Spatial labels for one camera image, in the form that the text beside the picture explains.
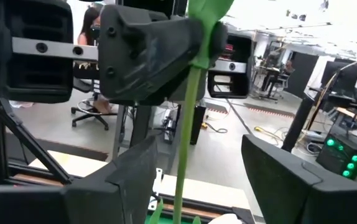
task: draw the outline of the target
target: green indicator light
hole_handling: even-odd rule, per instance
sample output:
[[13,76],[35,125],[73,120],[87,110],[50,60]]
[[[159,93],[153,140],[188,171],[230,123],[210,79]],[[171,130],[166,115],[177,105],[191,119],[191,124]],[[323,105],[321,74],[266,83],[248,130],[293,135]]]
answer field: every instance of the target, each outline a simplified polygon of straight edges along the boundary
[[335,141],[333,139],[328,139],[327,140],[327,145],[328,146],[333,146],[333,145],[335,145]]
[[348,176],[350,176],[350,172],[347,170],[343,171],[343,177],[348,177]]
[[354,162],[357,162],[357,156],[353,156],[353,157],[351,158],[351,160],[354,161]]
[[353,163],[347,164],[347,169],[354,169],[354,164]]

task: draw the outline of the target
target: concrete floor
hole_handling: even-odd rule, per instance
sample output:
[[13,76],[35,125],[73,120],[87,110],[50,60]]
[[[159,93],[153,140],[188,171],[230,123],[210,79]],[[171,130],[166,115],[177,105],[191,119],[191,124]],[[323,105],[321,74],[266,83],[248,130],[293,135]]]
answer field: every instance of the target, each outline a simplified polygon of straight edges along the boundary
[[[289,128],[292,118],[251,111],[243,106],[243,103],[246,102],[295,113],[300,99],[287,93],[283,93],[283,95],[284,99],[279,100],[278,104],[267,100],[254,100],[252,98],[231,100],[231,102],[234,104],[240,117],[243,118],[244,122],[251,129],[260,126],[271,132],[278,130],[276,134],[281,135],[282,132],[287,131]],[[76,128],[71,127],[71,120],[75,115],[71,115],[70,107],[76,106],[77,102],[90,96],[89,94],[82,94],[74,90],[69,102],[56,105],[35,104],[31,108],[15,109],[15,112],[24,121],[24,125],[29,131],[37,138],[86,147],[96,151],[111,152],[116,117],[106,118],[110,125],[109,131],[105,131],[101,123],[92,119],[78,123]],[[225,100],[211,99],[208,94],[205,95],[205,100],[227,108],[229,111],[228,115],[208,112],[210,116],[208,122],[216,129],[227,129],[228,133],[219,134],[210,128],[201,130],[197,145],[191,147],[188,153],[187,178],[243,189],[249,199],[253,213],[262,216],[249,180],[246,178],[246,171],[241,157],[242,135],[248,132]],[[131,120],[129,118],[127,120],[128,124],[126,128],[127,132],[130,133]],[[159,120],[161,119],[156,118],[155,123],[158,123]],[[322,123],[324,119],[317,116],[317,121],[321,123],[315,123],[313,128],[323,131],[324,127]],[[264,134],[254,134],[271,144],[279,145],[281,143]],[[166,144],[160,142],[158,147],[166,147]],[[294,151],[294,154],[307,160],[313,160],[304,149],[297,149]],[[176,156],[174,162],[172,175],[177,173],[177,159],[178,156]],[[163,168],[165,163],[165,159],[161,158],[158,166]]]

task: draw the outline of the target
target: hair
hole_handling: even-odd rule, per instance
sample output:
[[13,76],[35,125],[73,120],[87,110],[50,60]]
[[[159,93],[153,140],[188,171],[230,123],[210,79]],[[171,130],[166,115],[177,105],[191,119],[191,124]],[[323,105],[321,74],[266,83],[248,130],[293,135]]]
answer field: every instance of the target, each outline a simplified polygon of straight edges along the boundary
[[84,34],[86,37],[87,44],[91,44],[94,42],[94,39],[91,36],[91,26],[94,23],[94,20],[96,20],[100,16],[100,12],[93,8],[89,7],[86,12],[85,12],[85,17],[83,18],[83,25],[81,27],[80,34]]

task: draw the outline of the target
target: computer monitor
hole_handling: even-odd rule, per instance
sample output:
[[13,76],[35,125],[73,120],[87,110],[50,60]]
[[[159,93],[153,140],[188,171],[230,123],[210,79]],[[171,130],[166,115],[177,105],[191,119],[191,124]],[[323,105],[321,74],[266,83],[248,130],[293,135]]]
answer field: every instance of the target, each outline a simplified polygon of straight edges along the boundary
[[[350,63],[347,62],[327,62],[321,80],[322,86],[326,86],[336,72],[338,72],[341,68],[349,64]],[[331,83],[333,84],[331,91],[336,92],[339,95],[354,97],[356,82],[357,82],[357,64],[342,70],[338,74],[336,82]]]

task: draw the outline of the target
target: green plant stem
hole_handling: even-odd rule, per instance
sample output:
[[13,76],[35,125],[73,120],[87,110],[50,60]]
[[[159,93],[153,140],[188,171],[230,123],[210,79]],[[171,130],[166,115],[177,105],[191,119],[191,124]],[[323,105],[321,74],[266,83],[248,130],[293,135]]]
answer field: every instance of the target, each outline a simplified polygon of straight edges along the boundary
[[195,107],[195,101],[197,99],[201,71],[202,70],[200,68],[191,66],[190,72],[188,74],[187,90],[185,91],[183,112],[184,120],[182,124],[180,151],[178,157],[176,192],[174,196],[173,224],[181,224],[181,208],[183,205],[183,188],[185,180],[185,170],[187,169],[188,146],[190,145],[193,112]]

